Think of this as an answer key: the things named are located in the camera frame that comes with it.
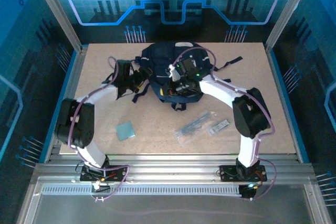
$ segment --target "wooden board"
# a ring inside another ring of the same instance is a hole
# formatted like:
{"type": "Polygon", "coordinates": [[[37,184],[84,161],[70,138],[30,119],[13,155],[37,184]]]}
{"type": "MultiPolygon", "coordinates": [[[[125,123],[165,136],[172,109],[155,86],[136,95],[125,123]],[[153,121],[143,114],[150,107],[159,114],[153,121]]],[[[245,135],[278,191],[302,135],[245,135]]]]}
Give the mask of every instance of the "wooden board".
{"type": "MultiPolygon", "coordinates": [[[[93,89],[111,73],[107,63],[109,56],[117,59],[134,59],[149,44],[90,44],[79,79],[76,96],[81,97],[93,89]]],[[[264,139],[261,153],[295,153],[285,114],[270,70],[262,43],[200,43],[213,51],[217,66],[242,56],[243,60],[216,73],[222,79],[230,78],[232,84],[250,89],[258,88],[274,122],[276,133],[264,139]]],[[[198,103],[187,105],[184,112],[174,111],[170,104],[161,103],[151,88],[132,103],[133,95],[123,97],[106,107],[101,115],[104,123],[97,133],[97,143],[107,154],[144,153],[238,153],[240,135],[234,127],[232,109],[214,97],[204,95],[198,103]],[[215,136],[206,131],[191,142],[181,146],[174,131],[191,123],[200,114],[214,112],[218,119],[228,118],[232,124],[215,136]],[[135,137],[119,141],[116,126],[130,121],[135,137]]],[[[67,146],[60,153],[73,153],[67,146]]]]}

